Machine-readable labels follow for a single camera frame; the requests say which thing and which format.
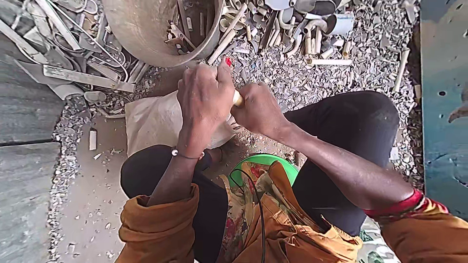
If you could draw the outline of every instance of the orange sleeve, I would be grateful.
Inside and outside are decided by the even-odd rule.
[[[402,263],[468,262],[468,223],[427,197],[399,216],[380,217],[382,236]]]
[[[148,196],[128,200],[119,229],[125,246],[116,263],[193,263],[198,198],[198,186],[192,184],[191,197],[174,203],[146,207]]]

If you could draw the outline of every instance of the blue metal panel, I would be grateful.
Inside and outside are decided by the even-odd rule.
[[[464,219],[468,219],[468,117],[448,120],[462,106],[461,94],[468,89],[467,25],[468,1],[421,1],[426,193]]]

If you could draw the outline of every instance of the bracelet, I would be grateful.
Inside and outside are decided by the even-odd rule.
[[[205,155],[205,152],[202,152],[202,154],[199,157],[188,157],[188,156],[180,154],[176,148],[173,148],[171,154],[172,156],[180,156],[189,160],[195,160],[195,159],[202,159],[203,156]]]

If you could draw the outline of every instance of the black cord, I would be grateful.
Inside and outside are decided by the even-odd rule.
[[[229,174],[229,177],[231,178],[231,180],[237,185],[239,186],[235,181],[234,179],[232,178],[231,174],[234,172],[234,171],[241,171],[243,172],[247,178],[250,180],[250,182],[252,183],[252,185],[254,186],[254,190],[255,190],[255,195],[257,196],[257,200],[258,200],[258,206],[260,207],[260,220],[262,222],[262,263],[265,263],[265,219],[263,218],[263,207],[262,207],[262,202],[260,202],[260,196],[258,195],[258,192],[257,192],[257,188],[255,187],[255,183],[254,183],[254,180],[252,180],[252,178],[250,178],[250,176],[242,171],[241,169],[234,169],[231,171],[231,173]]]

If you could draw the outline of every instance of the green bucket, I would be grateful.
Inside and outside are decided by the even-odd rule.
[[[243,159],[241,162],[239,162],[234,167],[234,169],[241,169],[241,165],[245,161],[250,161],[250,162],[259,163],[259,164],[267,164],[267,165],[272,164],[274,161],[279,161],[283,165],[283,167],[284,167],[284,169],[286,171],[286,175],[288,176],[289,183],[291,183],[291,185],[293,185],[294,181],[296,180],[297,174],[299,173],[297,168],[294,165],[292,165],[290,162],[286,161],[285,159],[283,159],[281,157],[278,157],[278,156],[272,155],[272,154],[268,154],[268,153],[261,153],[261,154],[249,156],[249,157]],[[242,185],[242,177],[241,177],[241,172],[240,171],[232,172],[231,177],[232,177],[232,179],[235,180],[235,182],[238,185]],[[233,180],[229,176],[227,178],[229,179],[229,185],[231,187],[236,186],[236,184],[233,182]]]

